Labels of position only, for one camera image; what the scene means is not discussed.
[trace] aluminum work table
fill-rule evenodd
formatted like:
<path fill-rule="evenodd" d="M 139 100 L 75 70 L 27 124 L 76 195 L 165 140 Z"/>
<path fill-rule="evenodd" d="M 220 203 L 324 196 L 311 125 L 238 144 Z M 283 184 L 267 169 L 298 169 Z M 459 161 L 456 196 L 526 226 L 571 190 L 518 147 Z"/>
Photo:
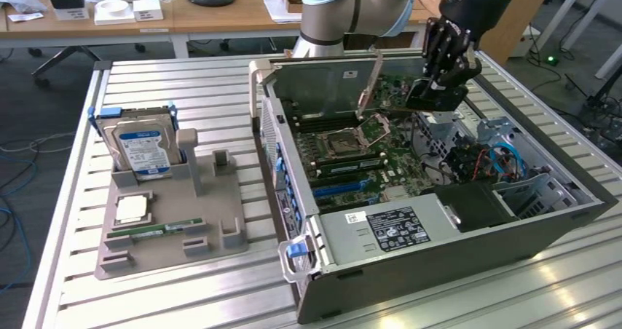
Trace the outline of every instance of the aluminum work table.
<path fill-rule="evenodd" d="M 116 62 L 93 72 L 23 327 L 619 327 L 622 204 L 530 260 L 323 322 L 296 323 L 248 120 L 248 62 L 276 56 Z M 484 78 L 622 197 L 621 167 L 482 57 Z M 468 98 L 484 115 L 500 115 L 478 88 L 470 88 Z M 218 148 L 228 148 L 235 155 L 251 247 L 228 258 L 99 281 L 93 268 L 112 160 L 88 125 L 87 109 L 91 105 L 160 106 L 168 100 L 179 108 L 180 127 L 199 131 L 198 155 Z"/>

